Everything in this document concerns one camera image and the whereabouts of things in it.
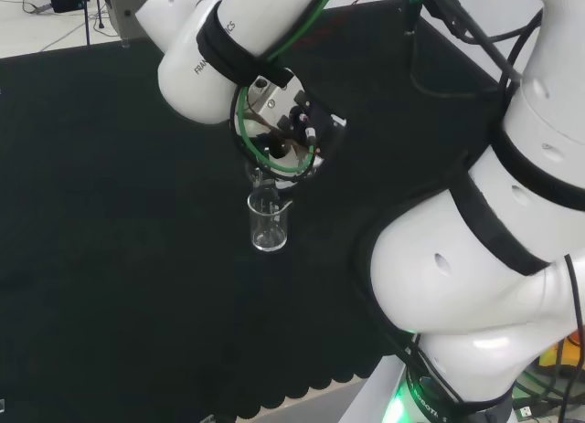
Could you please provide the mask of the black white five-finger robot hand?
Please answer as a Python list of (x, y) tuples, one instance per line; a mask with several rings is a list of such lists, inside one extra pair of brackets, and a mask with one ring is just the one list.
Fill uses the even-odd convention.
[(320, 165), (329, 161), (343, 143), (347, 134), (347, 120), (316, 102), (312, 104), (309, 117), (316, 131), (318, 160), (315, 165)]

